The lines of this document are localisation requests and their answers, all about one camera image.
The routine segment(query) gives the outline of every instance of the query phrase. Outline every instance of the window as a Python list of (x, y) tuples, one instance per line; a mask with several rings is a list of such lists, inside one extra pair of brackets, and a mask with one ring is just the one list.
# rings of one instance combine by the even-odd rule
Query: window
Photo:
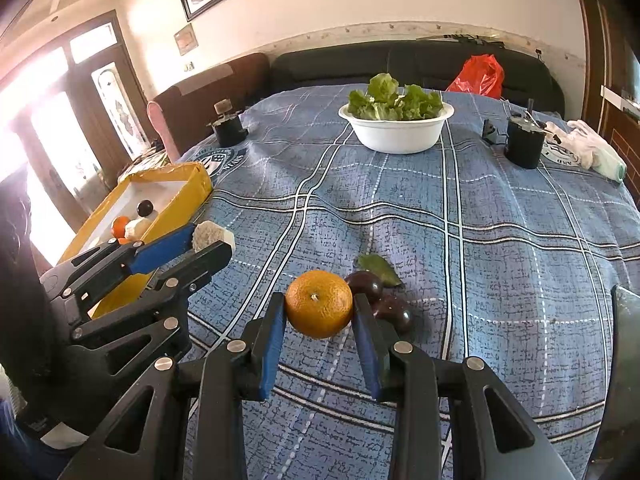
[(0, 126), (7, 124), (25, 105), (44, 94), (68, 69), (62, 47), (30, 62), (0, 92)]
[(74, 61), (80, 63), (93, 54), (97, 54), (117, 42), (118, 40), (113, 31), (113, 25), (111, 25), (111, 23), (105, 23), (100, 27), (81, 34), (77, 38), (73, 38), (69, 42), (69, 45)]

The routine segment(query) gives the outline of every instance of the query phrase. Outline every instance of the black ball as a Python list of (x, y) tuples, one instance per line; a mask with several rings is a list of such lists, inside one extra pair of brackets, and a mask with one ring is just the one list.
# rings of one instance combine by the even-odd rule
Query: black ball
[(138, 204), (138, 214), (142, 217), (149, 216), (154, 211), (151, 200), (143, 200)]

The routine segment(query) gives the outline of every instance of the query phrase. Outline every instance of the red plastic bag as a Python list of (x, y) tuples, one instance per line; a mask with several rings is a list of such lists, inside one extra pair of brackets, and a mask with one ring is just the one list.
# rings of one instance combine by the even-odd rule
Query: red plastic bag
[(499, 99), (502, 95), (504, 69), (494, 55), (471, 56), (447, 92), (467, 92)]

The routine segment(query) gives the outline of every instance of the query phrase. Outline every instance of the white bowl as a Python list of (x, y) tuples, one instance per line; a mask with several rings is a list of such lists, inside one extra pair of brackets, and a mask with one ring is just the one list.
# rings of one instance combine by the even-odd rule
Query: white bowl
[(453, 115), (453, 106), (442, 104), (440, 115), (421, 121), (369, 121), (351, 115), (346, 104), (338, 115), (347, 119), (358, 140), (367, 148), (382, 153), (418, 153), (433, 146), (442, 131), (444, 121)]

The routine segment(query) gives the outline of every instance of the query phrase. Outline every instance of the silver screw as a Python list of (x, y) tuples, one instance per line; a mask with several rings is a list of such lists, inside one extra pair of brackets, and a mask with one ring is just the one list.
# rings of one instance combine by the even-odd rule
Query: silver screw
[(168, 317), (164, 320), (163, 325), (167, 330), (175, 330), (178, 328), (178, 320), (175, 317)]
[(484, 368), (484, 361), (479, 357), (470, 357), (466, 360), (466, 365), (472, 370), (482, 370)]
[(228, 345), (226, 345), (226, 349), (234, 354), (241, 352), (246, 348), (246, 343), (242, 341), (242, 339), (234, 339), (233, 341), (229, 341)]
[(160, 372), (164, 372), (165, 370), (168, 370), (173, 365), (174, 365), (174, 360), (171, 359), (170, 357), (161, 357), (154, 364), (154, 366), (156, 367), (156, 370)]
[(413, 349), (414, 347), (407, 341), (396, 341), (394, 344), (394, 350), (399, 354), (410, 354)]

